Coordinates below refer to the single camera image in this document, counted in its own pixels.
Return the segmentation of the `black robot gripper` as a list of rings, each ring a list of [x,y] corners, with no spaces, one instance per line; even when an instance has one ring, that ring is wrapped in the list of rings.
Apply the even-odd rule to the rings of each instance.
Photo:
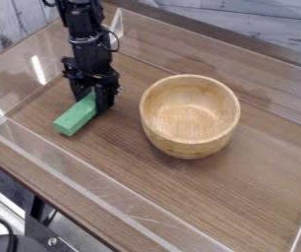
[[[98,32],[88,37],[69,37],[72,57],[62,57],[64,77],[69,80],[74,99],[80,101],[94,92],[97,113],[105,113],[113,106],[119,85],[96,84],[98,78],[116,79],[117,71],[112,68],[110,36]]]

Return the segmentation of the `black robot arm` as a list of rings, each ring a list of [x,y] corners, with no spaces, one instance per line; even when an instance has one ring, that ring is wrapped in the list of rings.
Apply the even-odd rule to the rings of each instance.
[[[94,93],[94,106],[98,114],[113,106],[119,89],[119,72],[112,67],[113,32],[104,27],[104,7],[101,0],[41,0],[54,7],[64,27],[68,30],[68,42],[72,57],[64,56],[62,76],[69,80],[76,100]]]

